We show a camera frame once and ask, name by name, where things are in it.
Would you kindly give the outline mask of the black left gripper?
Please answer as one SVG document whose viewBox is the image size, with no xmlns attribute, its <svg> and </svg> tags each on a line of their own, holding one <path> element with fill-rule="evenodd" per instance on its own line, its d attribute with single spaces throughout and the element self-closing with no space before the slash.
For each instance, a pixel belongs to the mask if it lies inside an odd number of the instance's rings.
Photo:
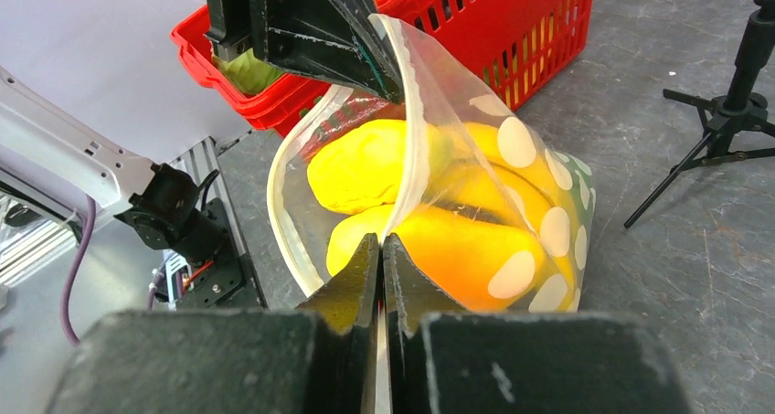
<svg viewBox="0 0 775 414">
<path fill-rule="evenodd" d="M 393 48 L 369 21 L 373 0 L 206 0 L 214 55 L 254 56 L 295 75 L 404 99 Z"/>
</svg>

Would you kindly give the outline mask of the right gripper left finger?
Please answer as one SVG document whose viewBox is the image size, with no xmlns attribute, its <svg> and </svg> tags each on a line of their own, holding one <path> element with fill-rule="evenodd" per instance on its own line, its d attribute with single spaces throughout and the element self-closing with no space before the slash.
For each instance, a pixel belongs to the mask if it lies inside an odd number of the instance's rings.
<svg viewBox="0 0 775 414">
<path fill-rule="evenodd" d="M 377 235 L 295 310 L 124 311 L 68 361 L 49 413 L 372 413 Z"/>
</svg>

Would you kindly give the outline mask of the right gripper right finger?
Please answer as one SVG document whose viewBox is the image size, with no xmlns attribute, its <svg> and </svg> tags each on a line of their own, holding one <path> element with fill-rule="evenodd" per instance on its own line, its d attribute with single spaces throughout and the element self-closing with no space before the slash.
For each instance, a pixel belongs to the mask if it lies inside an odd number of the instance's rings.
<svg viewBox="0 0 775 414">
<path fill-rule="evenodd" d="M 397 236 L 382 266 L 396 413 L 687 413 L 664 344 L 622 313 L 467 313 Z"/>
</svg>

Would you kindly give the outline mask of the yellow orange mango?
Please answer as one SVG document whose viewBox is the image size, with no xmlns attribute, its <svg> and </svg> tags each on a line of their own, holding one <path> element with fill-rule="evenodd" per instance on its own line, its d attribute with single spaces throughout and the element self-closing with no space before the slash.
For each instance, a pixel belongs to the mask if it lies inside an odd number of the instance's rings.
<svg viewBox="0 0 775 414">
<path fill-rule="evenodd" d="M 420 207 L 393 228 L 419 270 L 471 311 L 501 311 L 557 274 L 555 261 L 528 230 Z"/>
</svg>

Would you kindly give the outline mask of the clear dotted zip bag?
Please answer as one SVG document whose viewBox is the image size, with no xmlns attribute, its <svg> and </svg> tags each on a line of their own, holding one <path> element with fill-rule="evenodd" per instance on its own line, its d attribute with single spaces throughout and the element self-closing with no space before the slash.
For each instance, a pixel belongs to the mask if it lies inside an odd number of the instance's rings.
<svg viewBox="0 0 775 414">
<path fill-rule="evenodd" d="M 578 309 L 595 208 L 589 167 L 547 146 L 437 39 L 372 15 L 403 82 L 394 105 L 334 85 L 282 141 L 267 209 L 306 294 L 361 239 L 397 236 L 474 312 Z"/>
</svg>

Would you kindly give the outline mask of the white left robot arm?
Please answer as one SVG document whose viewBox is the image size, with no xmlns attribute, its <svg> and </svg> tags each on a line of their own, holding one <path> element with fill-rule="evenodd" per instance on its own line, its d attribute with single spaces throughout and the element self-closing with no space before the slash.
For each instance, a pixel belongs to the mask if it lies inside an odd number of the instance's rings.
<svg viewBox="0 0 775 414">
<path fill-rule="evenodd" d="M 373 0 L 207 0 L 207 38 L 224 59 L 250 51 L 293 75 L 404 99 L 388 16 Z M 62 176 L 151 249 L 213 260 L 228 233 L 197 206 L 187 173 L 134 154 L 1 74 L 1 143 Z"/>
</svg>

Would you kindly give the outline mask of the pale green cabbage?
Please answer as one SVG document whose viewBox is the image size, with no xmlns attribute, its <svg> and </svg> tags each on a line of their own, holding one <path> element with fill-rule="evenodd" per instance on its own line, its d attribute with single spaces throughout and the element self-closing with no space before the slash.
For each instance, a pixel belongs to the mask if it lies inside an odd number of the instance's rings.
<svg viewBox="0 0 775 414">
<path fill-rule="evenodd" d="M 238 91 L 249 96 L 262 93 L 283 75 L 281 70 L 257 59 L 251 50 L 231 61 L 213 55 L 212 61 Z"/>
</svg>

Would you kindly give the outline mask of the red plastic basket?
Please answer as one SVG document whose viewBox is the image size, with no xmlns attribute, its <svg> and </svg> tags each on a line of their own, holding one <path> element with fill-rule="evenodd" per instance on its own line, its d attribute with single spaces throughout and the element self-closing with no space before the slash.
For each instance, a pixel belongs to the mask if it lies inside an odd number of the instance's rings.
<svg viewBox="0 0 775 414">
<path fill-rule="evenodd" d="M 516 110 L 585 47 L 593 0 L 377 0 L 377 9 L 435 37 Z M 206 7 L 170 37 L 189 76 L 220 93 L 257 130 L 287 135 L 329 84 L 285 74 L 259 94 L 243 94 L 212 63 Z"/>
</svg>

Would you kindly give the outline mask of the yellow squash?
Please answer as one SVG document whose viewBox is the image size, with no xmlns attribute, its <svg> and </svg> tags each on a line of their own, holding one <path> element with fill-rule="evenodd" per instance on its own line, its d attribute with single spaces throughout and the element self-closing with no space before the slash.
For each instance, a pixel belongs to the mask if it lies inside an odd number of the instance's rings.
<svg viewBox="0 0 775 414">
<path fill-rule="evenodd" d="M 448 133 L 427 124 L 426 150 L 405 160 L 418 146 L 410 124 L 376 119 L 323 146 L 310 160 L 306 177 L 317 202 L 332 212 L 354 215 L 372 207 L 400 202 L 407 188 L 417 198 L 431 199 L 432 185 L 457 157 L 458 145 Z"/>
</svg>

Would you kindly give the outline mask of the silver microphone on stand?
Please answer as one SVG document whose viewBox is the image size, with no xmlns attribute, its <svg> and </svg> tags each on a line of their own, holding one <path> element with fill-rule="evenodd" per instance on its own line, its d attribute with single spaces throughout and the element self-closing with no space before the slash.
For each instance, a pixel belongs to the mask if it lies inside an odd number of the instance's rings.
<svg viewBox="0 0 775 414">
<path fill-rule="evenodd" d="M 753 2 L 759 9 L 748 18 L 735 59 L 735 73 L 725 95 L 707 100 L 676 90 L 663 90 L 667 100 L 697 109 L 703 136 L 680 163 L 671 168 L 668 176 L 625 221 L 624 227 L 632 227 L 667 187 L 687 170 L 774 155 L 772 148 L 735 152 L 729 150 L 738 133 L 774 135 L 774 124 L 768 121 L 768 101 L 753 90 L 760 71 L 768 64 L 774 49 L 774 0 Z"/>
</svg>

